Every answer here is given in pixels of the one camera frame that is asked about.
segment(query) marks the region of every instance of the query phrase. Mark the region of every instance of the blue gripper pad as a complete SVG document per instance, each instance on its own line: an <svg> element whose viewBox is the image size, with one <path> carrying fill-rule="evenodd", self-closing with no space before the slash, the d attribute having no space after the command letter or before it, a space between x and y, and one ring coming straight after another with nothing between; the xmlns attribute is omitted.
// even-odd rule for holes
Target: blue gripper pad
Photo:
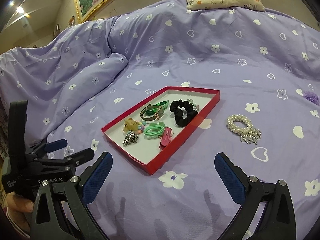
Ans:
<svg viewBox="0 0 320 240"><path fill-rule="evenodd" d="M214 158L214 166L234 203L243 205L245 201L244 185L220 154L217 154Z"/></svg>
<svg viewBox="0 0 320 240"><path fill-rule="evenodd" d="M57 150L60 150L62 148L67 147L67 140L66 139L61 139L52 143L48 143L45 147L44 147L44 151L47 153L51 153Z"/></svg>
<svg viewBox="0 0 320 240"><path fill-rule="evenodd" d="M85 206L95 200L100 188L102 187L102 184L106 180L106 177L112 168L112 163L112 155L108 153L93 171L86 184L84 184L82 191L82 202Z"/></svg>

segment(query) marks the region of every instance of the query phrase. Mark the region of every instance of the watch band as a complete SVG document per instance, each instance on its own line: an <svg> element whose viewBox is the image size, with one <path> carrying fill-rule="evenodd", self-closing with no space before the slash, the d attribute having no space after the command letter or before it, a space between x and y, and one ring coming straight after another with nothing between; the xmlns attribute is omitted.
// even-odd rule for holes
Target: watch band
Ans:
<svg viewBox="0 0 320 240"><path fill-rule="evenodd" d="M157 108L157 111L155 112L155 114L153 116L151 116L151 117L143 117L144 113L147 110L151 110L151 109L155 109L155 108ZM152 106L150 104L140 112L140 117L141 117L142 120L145 120L145 121L159 120L163 116L163 113L164 113L164 110L163 110L162 106Z"/></svg>

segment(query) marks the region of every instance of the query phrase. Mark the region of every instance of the purple tassel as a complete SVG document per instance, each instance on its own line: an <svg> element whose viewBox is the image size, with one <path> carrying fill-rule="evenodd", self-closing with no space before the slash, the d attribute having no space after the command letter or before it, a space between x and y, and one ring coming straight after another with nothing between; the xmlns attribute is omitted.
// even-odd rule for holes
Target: purple tassel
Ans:
<svg viewBox="0 0 320 240"><path fill-rule="evenodd" d="M314 92L310 92L310 91L303 92L303 97L309 100L310 102L316 104L317 106L319 106L319 96Z"/></svg>

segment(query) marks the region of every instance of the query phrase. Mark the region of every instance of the white bracelet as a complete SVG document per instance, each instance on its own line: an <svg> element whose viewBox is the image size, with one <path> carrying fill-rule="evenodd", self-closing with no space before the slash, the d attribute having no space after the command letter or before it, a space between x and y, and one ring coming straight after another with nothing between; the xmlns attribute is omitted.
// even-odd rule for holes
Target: white bracelet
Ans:
<svg viewBox="0 0 320 240"><path fill-rule="evenodd" d="M247 127L240 128L239 126L236 126L234 124L234 121L243 122L247 125ZM256 129L251 123L251 120L244 115L233 114L229 116L227 119L227 126L228 129L230 129L232 132L237 133L241 136L240 140L242 142L246 142L248 144L253 142L257 144L257 140L261 138L261 131L259 129Z"/></svg>

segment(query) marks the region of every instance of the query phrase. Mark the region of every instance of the screw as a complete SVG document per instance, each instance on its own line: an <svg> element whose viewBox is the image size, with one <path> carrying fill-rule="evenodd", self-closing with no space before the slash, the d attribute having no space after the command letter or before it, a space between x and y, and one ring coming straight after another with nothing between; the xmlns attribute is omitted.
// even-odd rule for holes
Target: screw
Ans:
<svg viewBox="0 0 320 240"><path fill-rule="evenodd" d="M258 181L258 178L257 178L256 176L250 176L250 177L249 177L249 180L250 180L251 182L257 182L257 181Z"/></svg>
<svg viewBox="0 0 320 240"><path fill-rule="evenodd" d="M79 180L78 176L73 176L73 177L70 178L70 181L73 182L73 183L77 182L78 180Z"/></svg>
<svg viewBox="0 0 320 240"><path fill-rule="evenodd" d="M280 184L281 186L287 185L286 182L285 182L283 179L279 180L279 184Z"/></svg>
<svg viewBox="0 0 320 240"><path fill-rule="evenodd" d="M47 186L48 183L49 183L49 182L48 182L47 180L44 180L44 181L41 182L41 185L42 185L42 186Z"/></svg>

